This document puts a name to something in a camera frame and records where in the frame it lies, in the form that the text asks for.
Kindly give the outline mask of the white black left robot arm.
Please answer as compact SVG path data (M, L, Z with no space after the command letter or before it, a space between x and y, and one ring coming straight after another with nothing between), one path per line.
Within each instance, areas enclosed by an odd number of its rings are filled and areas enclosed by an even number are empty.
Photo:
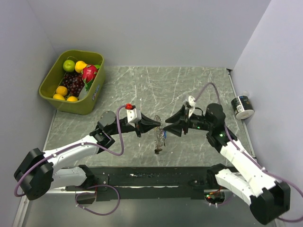
M119 113L104 112L89 135L61 148L30 150L14 173L17 181L14 195L26 196L33 201L58 187L79 186L83 190L90 189L94 183L90 169L85 165L69 169L68 165L84 157L109 151L115 142L112 135L135 132L137 137L141 137L143 133L160 126L159 121L146 117L137 109L126 112L127 116L122 119Z

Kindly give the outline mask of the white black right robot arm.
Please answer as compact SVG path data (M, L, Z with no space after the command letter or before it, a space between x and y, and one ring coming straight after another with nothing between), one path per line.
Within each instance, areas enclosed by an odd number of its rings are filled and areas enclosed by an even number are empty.
M204 130L209 144L237 169L231 172L222 164L208 170L207 183L211 188L222 186L241 198L254 218L266 225L290 209L291 189L265 173L225 125L225 113L220 104L207 106L203 115L196 115L188 105L166 119L165 131L176 136L187 134L188 129Z

